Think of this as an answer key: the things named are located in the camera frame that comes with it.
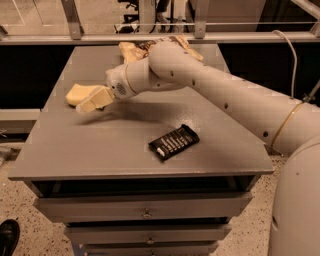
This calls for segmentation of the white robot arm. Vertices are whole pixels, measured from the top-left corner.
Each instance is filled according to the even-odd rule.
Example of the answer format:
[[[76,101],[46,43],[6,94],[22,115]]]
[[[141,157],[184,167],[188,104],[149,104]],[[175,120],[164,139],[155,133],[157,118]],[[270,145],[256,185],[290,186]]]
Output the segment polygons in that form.
[[[210,67],[160,40],[143,59],[107,72],[76,105],[91,112],[115,99],[188,86],[287,157],[276,187],[268,256],[320,256],[320,110]]]

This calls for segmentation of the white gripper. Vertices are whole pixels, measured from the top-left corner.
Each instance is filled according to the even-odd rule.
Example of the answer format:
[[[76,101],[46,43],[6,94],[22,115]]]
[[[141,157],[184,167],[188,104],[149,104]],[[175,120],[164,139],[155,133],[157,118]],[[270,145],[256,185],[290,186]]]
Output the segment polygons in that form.
[[[76,110],[79,113],[89,113],[111,104],[115,97],[117,99],[134,97],[136,93],[129,85],[126,69],[127,66],[123,64],[108,70],[106,72],[107,87],[100,85],[78,85],[76,87],[76,95],[79,96],[81,100],[76,105]]]

